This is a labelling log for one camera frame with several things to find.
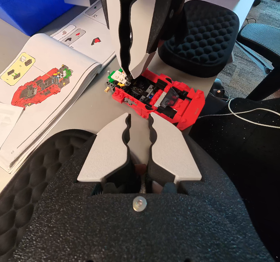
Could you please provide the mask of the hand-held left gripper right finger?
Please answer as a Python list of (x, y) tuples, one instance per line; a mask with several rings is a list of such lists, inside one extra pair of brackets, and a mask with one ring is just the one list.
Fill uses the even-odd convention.
[(182, 132), (156, 113), (149, 115), (148, 173), (157, 183), (198, 181), (202, 175)]

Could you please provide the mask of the black mesh office chair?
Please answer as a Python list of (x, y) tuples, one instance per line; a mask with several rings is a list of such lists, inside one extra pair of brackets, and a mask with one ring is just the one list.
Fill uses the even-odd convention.
[(249, 23), (240, 30), (237, 41), (270, 61), (272, 71), (279, 73), (280, 29), (260, 23)]

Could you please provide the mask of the blue storage bin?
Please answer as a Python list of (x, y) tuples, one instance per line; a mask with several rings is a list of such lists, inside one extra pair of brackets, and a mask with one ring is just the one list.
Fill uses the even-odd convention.
[(32, 36), (72, 7), (64, 0), (0, 0), (0, 18)]

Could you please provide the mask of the red lego car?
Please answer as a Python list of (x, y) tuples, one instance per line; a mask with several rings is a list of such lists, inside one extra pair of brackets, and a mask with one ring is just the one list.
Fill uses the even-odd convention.
[(203, 91), (148, 69), (130, 84), (122, 69), (113, 71), (105, 86), (105, 92), (111, 90), (114, 100), (130, 106), (142, 118), (148, 119), (154, 112), (181, 131), (196, 122), (205, 104)]

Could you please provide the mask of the white sticker sheet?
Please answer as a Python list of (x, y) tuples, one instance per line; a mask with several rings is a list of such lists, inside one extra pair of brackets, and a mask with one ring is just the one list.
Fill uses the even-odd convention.
[(0, 147), (4, 144), (23, 111), (23, 107), (0, 103)]

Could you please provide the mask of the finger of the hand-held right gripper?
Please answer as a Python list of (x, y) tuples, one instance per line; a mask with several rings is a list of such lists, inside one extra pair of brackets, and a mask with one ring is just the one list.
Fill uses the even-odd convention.
[(133, 0), (106, 0), (108, 26), (112, 44), (120, 67), (127, 76), (132, 76), (129, 69), (131, 61), (130, 48), (131, 25), (130, 9)]
[(147, 52), (149, 33), (156, 0), (136, 0), (130, 9), (131, 45), (128, 69), (136, 79), (148, 67), (155, 52)]

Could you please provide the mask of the black desk leg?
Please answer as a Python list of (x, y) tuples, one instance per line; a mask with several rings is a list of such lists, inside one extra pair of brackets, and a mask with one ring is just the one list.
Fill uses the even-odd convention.
[(275, 67), (246, 98), (253, 101), (261, 101), (279, 89), (280, 67)]

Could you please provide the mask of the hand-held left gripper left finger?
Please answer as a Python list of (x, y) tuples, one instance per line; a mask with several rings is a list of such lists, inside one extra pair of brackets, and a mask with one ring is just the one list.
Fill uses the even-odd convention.
[(131, 114), (124, 113), (108, 123), (96, 135), (77, 180), (103, 182), (130, 161)]

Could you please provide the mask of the black honeycomb cushion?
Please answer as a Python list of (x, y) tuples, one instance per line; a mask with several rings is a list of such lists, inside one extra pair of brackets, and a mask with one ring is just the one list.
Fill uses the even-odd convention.
[(231, 56), (239, 18), (230, 9), (201, 0), (184, 4), (187, 28), (179, 43), (174, 37), (158, 49), (167, 65), (200, 78), (218, 75)]
[(52, 177), (92, 135), (85, 130), (61, 131), (28, 157), (1, 192), (1, 234), (30, 221), (34, 206)]

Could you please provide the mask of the lego instruction booklet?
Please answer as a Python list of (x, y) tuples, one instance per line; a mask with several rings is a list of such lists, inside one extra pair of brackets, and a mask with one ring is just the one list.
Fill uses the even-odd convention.
[(101, 0), (51, 36), (32, 36), (1, 73), (0, 102), (24, 108), (1, 147), (1, 168), (15, 173), (114, 57)]

